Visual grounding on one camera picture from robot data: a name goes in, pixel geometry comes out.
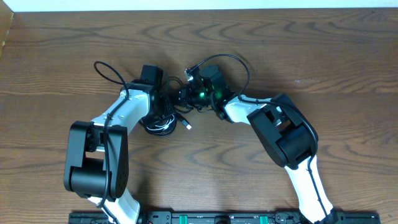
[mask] wood grain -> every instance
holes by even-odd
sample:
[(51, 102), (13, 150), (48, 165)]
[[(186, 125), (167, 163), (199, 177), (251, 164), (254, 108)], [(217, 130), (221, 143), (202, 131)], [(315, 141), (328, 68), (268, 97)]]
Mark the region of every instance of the wood grain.
[[(244, 58), (246, 92), (288, 93), (320, 135), (318, 167), (342, 210), (398, 222), (398, 9), (20, 13), (0, 62), (0, 222), (66, 223), (95, 206), (62, 183), (68, 130), (116, 100), (95, 60), (127, 80), (143, 64), (184, 78), (218, 53)], [(220, 58), (233, 89), (241, 66)], [(285, 170), (250, 126), (187, 115), (168, 138), (135, 127), (128, 188), (144, 205), (174, 210), (298, 208)]]
[(10, 29), (14, 13), (8, 8), (6, 3), (0, 0), (0, 58), (2, 48), (6, 44), (6, 38)]

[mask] cable connector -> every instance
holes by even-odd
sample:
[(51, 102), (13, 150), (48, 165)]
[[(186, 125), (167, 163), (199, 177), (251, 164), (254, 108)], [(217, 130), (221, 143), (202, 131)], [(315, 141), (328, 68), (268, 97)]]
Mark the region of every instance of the cable connector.
[(185, 119), (180, 113), (176, 113), (175, 116), (177, 117), (177, 120), (181, 122), (188, 130), (191, 130), (192, 126), (189, 124), (187, 119)]
[(193, 82), (193, 76), (192, 76), (192, 74), (191, 74), (190, 72), (191, 72), (191, 70), (190, 70), (189, 68), (187, 68), (187, 69), (184, 71), (184, 74), (185, 74), (185, 76), (186, 76), (188, 82)]

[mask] green terminal block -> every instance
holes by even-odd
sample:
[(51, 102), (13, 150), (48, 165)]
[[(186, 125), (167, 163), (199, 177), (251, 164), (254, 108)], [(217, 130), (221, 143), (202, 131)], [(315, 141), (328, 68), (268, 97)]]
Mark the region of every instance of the green terminal block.
[(268, 217), (260, 216), (260, 224), (268, 224)]
[(180, 224), (188, 224), (188, 216), (180, 215)]

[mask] black bracket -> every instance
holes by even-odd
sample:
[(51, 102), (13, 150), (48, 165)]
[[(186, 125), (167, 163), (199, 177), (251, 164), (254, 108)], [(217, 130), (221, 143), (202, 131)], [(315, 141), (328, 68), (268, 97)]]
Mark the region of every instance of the black bracket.
[[(129, 176), (127, 128), (112, 126), (108, 129), (109, 169), (111, 171), (109, 201), (122, 196)], [(82, 198), (102, 197), (105, 189), (105, 163), (90, 158), (89, 153), (103, 146), (102, 127), (93, 122), (76, 121), (70, 127), (67, 159), (63, 184), (68, 191)]]
[[(248, 120), (271, 159), (280, 167), (297, 169), (303, 160), (314, 155), (318, 135), (314, 131), (317, 139), (315, 142), (301, 118), (307, 120), (288, 96), (280, 94), (271, 101), (294, 108), (299, 114), (283, 108), (283, 113), (280, 114), (275, 106), (267, 105), (249, 114)], [(282, 125), (275, 126), (279, 121), (282, 124), (288, 122), (288, 125), (279, 129)]]

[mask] black plastic housing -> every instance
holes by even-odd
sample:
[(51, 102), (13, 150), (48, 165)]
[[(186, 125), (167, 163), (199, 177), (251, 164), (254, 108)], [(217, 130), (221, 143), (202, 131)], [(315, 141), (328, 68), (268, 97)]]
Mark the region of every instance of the black plastic housing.
[[(272, 101), (298, 111), (285, 94), (276, 96)], [(248, 120), (269, 157), (280, 167), (288, 166), (291, 169), (297, 169), (303, 160), (314, 155), (318, 135), (314, 131), (315, 142), (310, 130), (303, 125), (303, 120), (307, 120), (299, 111), (297, 114), (283, 108), (281, 110), (284, 112), (283, 116), (279, 116), (280, 113), (276, 111), (275, 106), (265, 106), (249, 114)], [(278, 120), (289, 121), (290, 124), (279, 130), (274, 125)]]
[(163, 121), (175, 113), (173, 105), (166, 94), (160, 94), (163, 70), (156, 65), (142, 66), (141, 77), (134, 80), (129, 88), (142, 90), (149, 94), (149, 112), (142, 118), (144, 124)]
[[(103, 146), (102, 129), (93, 122), (76, 121), (69, 132), (67, 159), (63, 184), (80, 197), (102, 197), (105, 188), (105, 164), (103, 159), (87, 156), (93, 148)], [(108, 129), (109, 170), (111, 171), (109, 201), (122, 196), (129, 175), (127, 128), (112, 126)]]

